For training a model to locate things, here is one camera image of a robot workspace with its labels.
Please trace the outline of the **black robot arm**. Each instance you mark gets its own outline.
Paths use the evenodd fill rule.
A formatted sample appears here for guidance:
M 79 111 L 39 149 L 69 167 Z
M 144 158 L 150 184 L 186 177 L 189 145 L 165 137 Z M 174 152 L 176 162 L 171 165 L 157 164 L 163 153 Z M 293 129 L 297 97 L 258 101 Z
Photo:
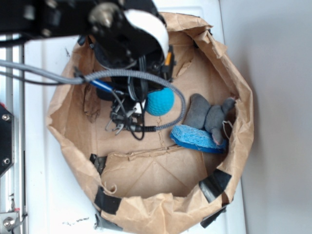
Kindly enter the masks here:
M 175 57 L 166 22 L 151 0 L 3 0 L 0 33 L 18 34 L 2 40 L 2 48 L 78 36 L 104 71 L 84 75 L 75 68 L 74 84 L 90 83 L 112 102 L 116 132 L 155 132 L 145 113 L 161 116 L 173 105 Z

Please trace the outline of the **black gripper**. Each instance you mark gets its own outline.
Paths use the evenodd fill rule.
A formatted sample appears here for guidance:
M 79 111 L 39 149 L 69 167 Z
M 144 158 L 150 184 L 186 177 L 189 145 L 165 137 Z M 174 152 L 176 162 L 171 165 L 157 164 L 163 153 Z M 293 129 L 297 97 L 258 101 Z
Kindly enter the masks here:
M 94 42 L 94 55 L 103 68 L 95 74 L 96 94 L 101 100 L 114 100 L 105 130 L 115 135 L 129 131 L 131 116 L 135 122 L 143 122 L 147 95 L 172 82 L 173 46 L 160 45 L 157 41 Z M 127 100 L 143 101 L 137 101 L 133 108 Z

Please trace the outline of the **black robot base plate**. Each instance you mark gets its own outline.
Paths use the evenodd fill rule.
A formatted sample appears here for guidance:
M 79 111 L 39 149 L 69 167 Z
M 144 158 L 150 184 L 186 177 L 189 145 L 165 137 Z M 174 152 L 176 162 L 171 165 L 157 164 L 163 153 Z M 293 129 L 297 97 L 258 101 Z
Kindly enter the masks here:
M 14 116 L 0 103 L 0 177 L 14 164 L 13 159 Z

